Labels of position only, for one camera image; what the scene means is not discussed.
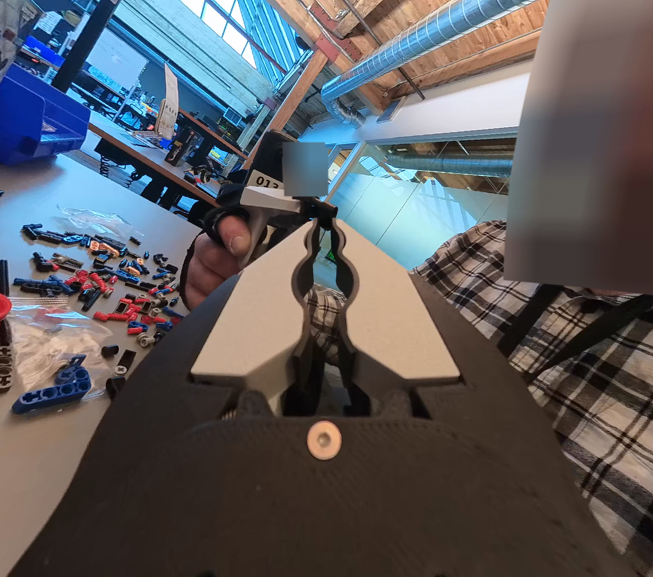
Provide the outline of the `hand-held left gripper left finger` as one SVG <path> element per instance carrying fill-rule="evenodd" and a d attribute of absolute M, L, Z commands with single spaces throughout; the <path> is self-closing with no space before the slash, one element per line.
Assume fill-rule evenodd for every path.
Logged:
<path fill-rule="evenodd" d="M 191 368 L 199 382 L 258 391 L 273 413 L 296 380 L 292 356 L 304 334 L 306 304 L 293 282 L 311 258 L 310 221 L 244 268 Z"/>

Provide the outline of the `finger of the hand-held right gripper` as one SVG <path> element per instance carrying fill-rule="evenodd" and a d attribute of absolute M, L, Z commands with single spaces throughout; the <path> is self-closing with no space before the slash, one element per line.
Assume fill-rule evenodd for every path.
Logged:
<path fill-rule="evenodd" d="M 241 193 L 240 205 L 250 209 L 302 214 L 303 203 L 299 199 L 286 196 L 282 190 L 277 188 L 246 186 Z"/>

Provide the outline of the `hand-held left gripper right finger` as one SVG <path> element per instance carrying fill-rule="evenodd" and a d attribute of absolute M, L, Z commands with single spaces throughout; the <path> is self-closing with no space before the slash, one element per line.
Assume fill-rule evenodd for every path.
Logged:
<path fill-rule="evenodd" d="M 339 313 L 338 366 L 347 416 L 399 390 L 454 385 L 461 372 L 403 266 L 340 219 L 332 224 Z"/>

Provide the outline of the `black pin connector block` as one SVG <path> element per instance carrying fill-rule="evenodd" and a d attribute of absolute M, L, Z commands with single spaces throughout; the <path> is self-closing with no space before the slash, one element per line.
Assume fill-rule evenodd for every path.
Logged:
<path fill-rule="evenodd" d="M 298 201 L 301 203 L 300 213 L 310 219 L 324 221 L 338 216 L 338 207 L 318 197 L 298 197 Z"/>

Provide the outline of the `person's right forearm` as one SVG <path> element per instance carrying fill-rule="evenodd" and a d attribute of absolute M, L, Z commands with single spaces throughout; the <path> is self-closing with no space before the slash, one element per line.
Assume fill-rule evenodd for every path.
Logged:
<path fill-rule="evenodd" d="M 326 363 L 339 367 L 339 319 L 346 296 L 339 290 L 315 286 L 306 295 L 310 332 Z"/>

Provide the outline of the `wooden-edged office desk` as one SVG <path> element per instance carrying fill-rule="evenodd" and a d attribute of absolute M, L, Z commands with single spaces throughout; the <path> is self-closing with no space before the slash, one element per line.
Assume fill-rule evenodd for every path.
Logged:
<path fill-rule="evenodd" d="M 162 149 L 146 144 L 99 113 L 91 112 L 87 127 L 100 139 L 95 152 L 100 155 L 103 168 L 110 165 L 132 167 L 137 177 L 129 178 L 130 184 L 143 176 L 150 178 L 141 194 L 148 201 L 167 210 L 176 206 L 181 197 L 215 206 L 220 189 L 218 181 L 197 184 L 194 179 L 186 180 L 185 175 L 190 170 L 188 165 L 170 165 L 165 161 Z"/>

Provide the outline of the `grey desk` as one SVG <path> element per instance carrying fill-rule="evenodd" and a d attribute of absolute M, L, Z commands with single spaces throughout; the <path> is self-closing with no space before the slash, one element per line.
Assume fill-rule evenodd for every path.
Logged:
<path fill-rule="evenodd" d="M 45 230 L 72 230 L 60 207 L 117 214 L 142 234 L 136 254 L 167 256 L 181 268 L 199 229 L 179 216 L 110 181 L 72 158 L 1 167 L 1 259 L 9 264 L 11 297 L 27 297 L 15 278 L 46 273 L 33 270 L 33 253 L 47 258 L 52 245 L 32 243 L 21 228 L 42 224 Z M 98 394 L 61 410 L 11 414 L 12 403 L 26 389 L 16 379 L 1 396 L 1 575 L 8 575 L 40 531 L 67 489 L 109 400 Z"/>

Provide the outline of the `person's right hand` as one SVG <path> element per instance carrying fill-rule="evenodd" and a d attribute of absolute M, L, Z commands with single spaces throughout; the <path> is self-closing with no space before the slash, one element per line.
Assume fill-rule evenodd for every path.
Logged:
<path fill-rule="evenodd" d="M 181 300 L 189 311 L 239 272 L 239 262 L 248 254 L 250 244 L 248 222 L 235 215 L 219 217 L 210 235 L 202 232 L 195 238 L 180 285 Z"/>

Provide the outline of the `wooden pillar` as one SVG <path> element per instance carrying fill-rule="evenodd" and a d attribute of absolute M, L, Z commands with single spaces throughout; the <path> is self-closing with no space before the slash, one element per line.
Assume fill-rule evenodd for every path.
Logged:
<path fill-rule="evenodd" d="M 297 110 L 299 104 L 304 99 L 309 89 L 313 86 L 315 79 L 326 66 L 328 60 L 329 58 L 322 50 L 317 47 L 312 50 L 312 54 L 302 70 L 302 73 L 299 75 L 297 82 L 292 86 L 281 106 L 275 110 L 270 123 L 263 131 L 263 134 L 259 137 L 257 144 L 249 153 L 249 157 L 244 164 L 244 169 L 249 169 L 252 165 L 264 134 L 271 131 L 283 131 L 283 128 L 289 122 L 291 115 Z"/>

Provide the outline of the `tall black box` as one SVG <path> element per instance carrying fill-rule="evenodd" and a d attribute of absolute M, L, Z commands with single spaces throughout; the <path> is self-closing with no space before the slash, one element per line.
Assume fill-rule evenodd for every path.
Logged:
<path fill-rule="evenodd" d="M 183 165 L 201 139 L 201 135 L 191 127 L 180 128 L 171 142 L 165 162 L 174 167 Z"/>

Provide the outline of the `plywood stand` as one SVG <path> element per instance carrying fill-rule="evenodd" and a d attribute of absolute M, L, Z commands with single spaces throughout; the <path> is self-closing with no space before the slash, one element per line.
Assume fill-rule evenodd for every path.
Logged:
<path fill-rule="evenodd" d="M 167 63 L 164 63 L 164 74 L 165 97 L 159 106 L 153 130 L 161 139 L 171 141 L 179 113 L 178 79 Z"/>

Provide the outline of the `pile of red and blue connectors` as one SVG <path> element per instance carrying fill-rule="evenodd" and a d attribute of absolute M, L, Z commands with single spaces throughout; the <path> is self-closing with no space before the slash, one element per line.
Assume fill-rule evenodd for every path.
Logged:
<path fill-rule="evenodd" d="M 14 277 L 21 295 L 43 301 L 77 302 L 94 320 L 126 327 L 127 335 L 148 348 L 185 317 L 180 310 L 178 268 L 164 253 L 140 249 L 134 236 L 54 231 L 40 223 L 20 233 L 35 246 L 29 258 L 32 277 Z"/>

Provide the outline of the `person in plaid shirt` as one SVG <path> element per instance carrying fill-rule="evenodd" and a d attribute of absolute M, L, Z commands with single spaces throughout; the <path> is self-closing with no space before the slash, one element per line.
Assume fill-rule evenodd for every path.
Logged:
<path fill-rule="evenodd" d="M 600 527 L 651 576 L 652 296 L 506 280 L 506 227 L 455 235 L 412 272 L 522 374 Z"/>

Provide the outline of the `crumpled clear plastic bag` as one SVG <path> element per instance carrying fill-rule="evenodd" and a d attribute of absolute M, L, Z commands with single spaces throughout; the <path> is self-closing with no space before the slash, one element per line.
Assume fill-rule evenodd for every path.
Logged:
<path fill-rule="evenodd" d="M 65 222 L 66 229 L 78 233 L 127 238 L 133 235 L 141 236 L 141 232 L 128 221 L 115 213 L 104 213 L 92 209 L 63 207 L 57 204 L 59 219 Z"/>

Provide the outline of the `white board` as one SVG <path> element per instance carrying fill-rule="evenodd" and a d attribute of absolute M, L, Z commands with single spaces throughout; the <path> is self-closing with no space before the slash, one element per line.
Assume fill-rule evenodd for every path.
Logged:
<path fill-rule="evenodd" d="M 109 30 L 103 30 L 87 63 L 124 88 L 138 80 L 148 60 Z"/>

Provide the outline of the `clear bag of parts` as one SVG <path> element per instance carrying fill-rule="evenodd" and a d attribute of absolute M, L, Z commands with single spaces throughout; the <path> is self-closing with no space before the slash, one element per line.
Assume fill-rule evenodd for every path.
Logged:
<path fill-rule="evenodd" d="M 101 354 L 112 336 L 105 324 L 71 309 L 63 298 L 15 298 L 7 319 L 17 395 L 53 386 L 56 373 L 77 355 L 85 355 L 81 367 L 90 377 L 85 399 L 103 393 L 113 376 Z"/>

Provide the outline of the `blue angled beam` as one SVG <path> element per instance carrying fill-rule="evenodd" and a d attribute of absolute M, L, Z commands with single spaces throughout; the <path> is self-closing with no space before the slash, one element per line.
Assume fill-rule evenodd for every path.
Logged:
<path fill-rule="evenodd" d="M 53 385 L 22 393 L 12 405 L 12 414 L 22 415 L 80 401 L 91 389 L 91 377 L 83 366 L 85 359 L 86 354 L 73 355 L 56 373 Z"/>

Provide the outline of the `black pole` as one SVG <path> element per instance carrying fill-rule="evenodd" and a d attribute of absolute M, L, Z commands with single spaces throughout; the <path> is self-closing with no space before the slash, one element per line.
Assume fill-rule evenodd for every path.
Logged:
<path fill-rule="evenodd" d="M 121 0 L 100 0 L 89 20 L 78 35 L 67 58 L 52 80 L 52 87 L 66 94 L 73 80 L 81 72 L 89 53 L 114 14 Z"/>

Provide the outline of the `blue plastic object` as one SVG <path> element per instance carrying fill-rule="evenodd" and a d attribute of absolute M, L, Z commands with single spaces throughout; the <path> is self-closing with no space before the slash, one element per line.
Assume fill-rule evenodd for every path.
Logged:
<path fill-rule="evenodd" d="M 1 164 L 80 149 L 90 115 L 82 103 L 12 64 L 1 81 Z"/>

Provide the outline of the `short grey beam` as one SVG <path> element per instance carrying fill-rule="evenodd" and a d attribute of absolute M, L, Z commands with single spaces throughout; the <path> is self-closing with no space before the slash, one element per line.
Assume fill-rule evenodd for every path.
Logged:
<path fill-rule="evenodd" d="M 7 319 L 1 320 L 1 395 L 7 393 L 14 381 L 12 333 Z"/>

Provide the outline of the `silver air duct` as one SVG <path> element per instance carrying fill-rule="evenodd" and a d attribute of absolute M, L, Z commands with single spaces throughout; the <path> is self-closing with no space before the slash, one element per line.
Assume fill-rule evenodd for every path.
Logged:
<path fill-rule="evenodd" d="M 338 122 L 359 128 L 365 116 L 345 107 L 340 97 L 535 1 L 450 0 L 325 83 L 322 103 Z"/>
<path fill-rule="evenodd" d="M 496 178 L 510 178 L 513 168 L 513 156 L 501 154 L 390 154 L 385 162 L 396 169 Z"/>

